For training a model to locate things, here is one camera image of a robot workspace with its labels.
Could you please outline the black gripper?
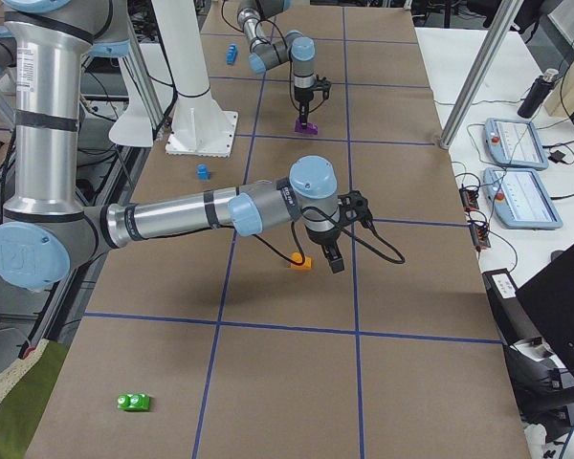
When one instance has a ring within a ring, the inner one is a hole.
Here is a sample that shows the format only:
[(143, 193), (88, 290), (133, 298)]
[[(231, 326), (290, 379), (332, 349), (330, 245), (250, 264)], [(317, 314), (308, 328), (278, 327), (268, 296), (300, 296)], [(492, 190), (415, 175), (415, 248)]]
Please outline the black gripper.
[(300, 127), (308, 126), (309, 104), (314, 99), (311, 87), (294, 87), (294, 98), (298, 102), (298, 123)]
[(340, 229), (314, 230), (306, 228), (309, 239), (320, 245), (332, 273), (343, 271), (343, 258), (338, 246)]

